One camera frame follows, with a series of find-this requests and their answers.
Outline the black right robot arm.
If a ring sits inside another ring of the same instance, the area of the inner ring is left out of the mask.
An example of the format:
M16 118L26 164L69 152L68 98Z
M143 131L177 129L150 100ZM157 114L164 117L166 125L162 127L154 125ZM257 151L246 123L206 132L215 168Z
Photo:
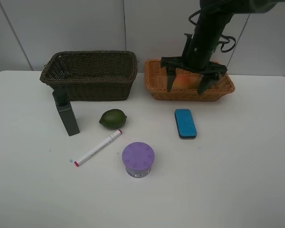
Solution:
M203 94L219 78L226 74L227 67L211 62L211 56L217 45L222 47L230 41L232 36L224 36L223 30L235 14L266 13L278 1L276 0L202 0L200 10L191 14L192 20L196 15L198 21L194 22L194 34L186 34L187 40L180 57L162 57L161 67L166 69L167 91L170 92L176 79L176 70L183 69L201 75L202 80L197 89Z

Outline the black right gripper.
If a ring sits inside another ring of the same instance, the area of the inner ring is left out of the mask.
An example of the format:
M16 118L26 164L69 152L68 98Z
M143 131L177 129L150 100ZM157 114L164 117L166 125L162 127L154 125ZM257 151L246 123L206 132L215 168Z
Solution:
M166 68L167 92L170 92L176 79L176 69L183 69L202 76L198 86L198 95L202 95L215 82L211 74L226 74L227 67L211 62L211 56L219 41L218 34L185 34L187 37L185 47L180 57L162 57L161 67Z

